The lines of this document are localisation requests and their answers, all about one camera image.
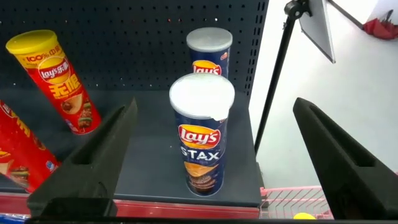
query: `pegboard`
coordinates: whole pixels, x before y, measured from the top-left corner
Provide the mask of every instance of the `pegboard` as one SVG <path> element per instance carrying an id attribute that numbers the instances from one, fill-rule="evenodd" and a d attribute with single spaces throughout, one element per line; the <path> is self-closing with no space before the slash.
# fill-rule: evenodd
<path id="1" fill-rule="evenodd" d="M 187 34 L 233 34 L 229 79 L 250 96 L 268 0 L 5 1 L 0 6 L 0 87 L 35 88 L 5 49 L 13 36 L 51 29 L 87 89 L 166 90 L 192 71 Z"/>

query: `potato chip can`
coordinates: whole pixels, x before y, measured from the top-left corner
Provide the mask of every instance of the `potato chip can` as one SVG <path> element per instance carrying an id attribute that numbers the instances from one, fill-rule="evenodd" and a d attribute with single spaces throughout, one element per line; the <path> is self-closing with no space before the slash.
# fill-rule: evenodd
<path id="1" fill-rule="evenodd" d="M 0 121 L 0 174 L 33 192 L 60 163 L 1 100 Z"/>
<path id="2" fill-rule="evenodd" d="M 219 75 L 192 73 L 170 89 L 188 188 L 210 196 L 223 185 L 232 84 Z"/>
<path id="3" fill-rule="evenodd" d="M 75 134 L 87 134 L 101 122 L 81 80 L 51 30 L 33 30 L 10 39 L 6 48 L 51 101 Z"/>
<path id="4" fill-rule="evenodd" d="M 214 73 L 228 78 L 232 41 L 232 34 L 222 28 L 204 27 L 191 31 L 187 35 L 187 45 L 193 72 Z"/>

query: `metal shelf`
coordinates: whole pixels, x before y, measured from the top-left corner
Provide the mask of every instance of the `metal shelf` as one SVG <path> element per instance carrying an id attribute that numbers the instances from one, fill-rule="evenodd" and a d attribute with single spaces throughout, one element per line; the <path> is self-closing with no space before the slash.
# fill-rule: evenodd
<path id="1" fill-rule="evenodd" d="M 221 190 L 211 197 L 192 194 L 168 91 L 90 91 L 102 116 L 136 98 L 138 124 L 131 136 L 114 199 L 258 207 L 261 203 L 249 101 L 237 92 L 228 120 L 226 169 Z M 3 100 L 60 159 L 90 135 L 77 136 L 38 90 L 1 90 Z M 0 192 L 23 193 L 10 180 L 0 179 Z"/>

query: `red umbrella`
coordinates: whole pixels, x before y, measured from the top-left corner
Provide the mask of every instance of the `red umbrella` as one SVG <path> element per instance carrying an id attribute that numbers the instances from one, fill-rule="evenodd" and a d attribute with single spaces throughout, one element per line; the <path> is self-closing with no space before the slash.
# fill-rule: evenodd
<path id="1" fill-rule="evenodd" d="M 363 25 L 363 29 L 370 35 L 384 40 L 392 40 L 398 38 L 398 26 L 394 25 L 390 17 L 393 13 L 391 9 L 387 13 L 387 17 L 380 21 L 380 19 L 373 19 Z"/>

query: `white wall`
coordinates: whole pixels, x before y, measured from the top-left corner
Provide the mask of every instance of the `white wall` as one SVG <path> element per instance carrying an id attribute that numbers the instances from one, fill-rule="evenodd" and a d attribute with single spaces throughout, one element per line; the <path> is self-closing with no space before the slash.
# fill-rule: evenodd
<path id="1" fill-rule="evenodd" d="M 398 1 L 397 0 L 378 0 L 376 7 L 369 16 L 369 21 L 374 18 L 385 17 L 387 12 L 394 10 L 391 16 L 391 22 L 398 24 Z"/>
<path id="2" fill-rule="evenodd" d="M 285 21 L 287 1 L 271 0 L 249 106 L 256 136 Z M 297 97 L 326 114 L 398 170 L 398 43 L 375 39 L 329 6 L 336 64 L 294 30 L 257 161 L 266 187 L 318 185 L 292 108 Z"/>
<path id="3" fill-rule="evenodd" d="M 368 21 L 369 15 L 378 1 L 383 0 L 333 0 L 337 5 L 352 15 L 360 23 Z"/>

